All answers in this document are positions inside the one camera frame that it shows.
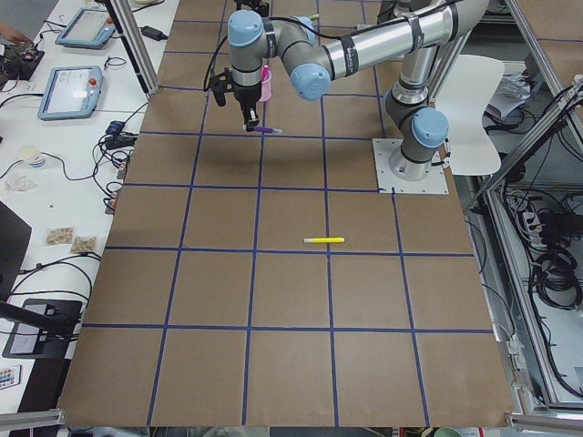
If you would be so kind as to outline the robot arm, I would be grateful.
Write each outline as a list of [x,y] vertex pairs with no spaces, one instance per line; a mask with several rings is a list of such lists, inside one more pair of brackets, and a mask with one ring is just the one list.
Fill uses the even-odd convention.
[[296,93],[306,100],[327,94],[332,81],[401,57],[402,71],[389,88],[385,109],[403,136],[390,157],[400,179],[425,178],[448,135],[445,115],[427,103],[428,83],[439,46],[467,35],[486,11],[485,1],[430,1],[394,20],[338,36],[318,46],[306,18],[262,17],[251,10],[230,15],[227,40],[231,67],[227,82],[240,103],[244,127],[259,124],[264,60],[278,57]]
[[[237,10],[246,7],[258,13],[261,17],[268,17],[271,11],[270,4],[267,1],[234,0],[234,4]],[[377,14],[377,23],[380,24],[391,18],[396,18],[404,12],[410,12],[411,5],[410,1],[382,1],[379,13]]]

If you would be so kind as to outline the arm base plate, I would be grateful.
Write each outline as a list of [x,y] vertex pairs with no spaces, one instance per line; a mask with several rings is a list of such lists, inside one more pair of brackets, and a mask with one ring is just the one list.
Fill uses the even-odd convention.
[[422,164],[402,154],[402,139],[374,138],[373,158],[378,191],[382,194],[448,195],[445,170],[439,150]]

